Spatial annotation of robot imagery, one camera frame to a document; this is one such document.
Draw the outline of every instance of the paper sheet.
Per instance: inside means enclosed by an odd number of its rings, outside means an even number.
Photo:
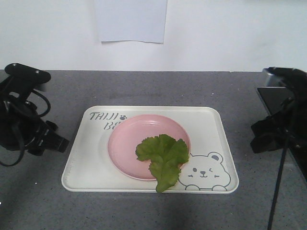
[[[163,43],[167,0],[95,0],[99,39]]]

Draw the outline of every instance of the black device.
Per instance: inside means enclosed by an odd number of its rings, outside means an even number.
[[[289,68],[270,67],[265,71],[292,96],[284,99],[279,111],[251,126],[255,134],[251,142],[254,153],[282,149],[287,138],[289,147],[307,152],[307,74]]]
[[[48,99],[35,88],[50,81],[51,75],[39,69],[12,63],[5,67],[9,76],[0,83],[0,145],[7,150],[20,152],[13,166],[19,163],[25,150],[36,156],[45,149],[64,152],[69,141],[55,133],[58,129],[53,122],[44,122],[41,118],[51,109]],[[37,106],[28,101],[31,93],[41,97],[47,104],[47,110],[37,113]]]

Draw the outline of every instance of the gray countertop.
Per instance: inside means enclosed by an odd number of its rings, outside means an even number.
[[[65,153],[25,154],[0,167],[1,230],[265,230],[281,150],[254,154],[250,126],[267,113],[256,93],[256,72],[49,71],[43,94],[52,108],[43,120],[69,139]],[[0,81],[6,77],[0,71]],[[33,97],[37,104],[43,104]],[[85,110],[94,105],[207,106],[221,116],[240,184],[228,195],[73,193],[61,184]],[[16,157],[0,149],[1,160]],[[273,229],[307,229],[307,187],[287,155]]]

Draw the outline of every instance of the white wall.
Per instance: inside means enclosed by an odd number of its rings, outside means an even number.
[[[0,0],[0,69],[307,71],[306,0],[168,0],[164,44],[101,43],[94,0]]]

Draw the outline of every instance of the bear illustration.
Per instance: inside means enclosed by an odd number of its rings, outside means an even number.
[[[181,168],[179,182],[185,190],[227,191],[231,178],[222,162],[223,157],[217,152],[207,156],[191,154],[188,163]]]

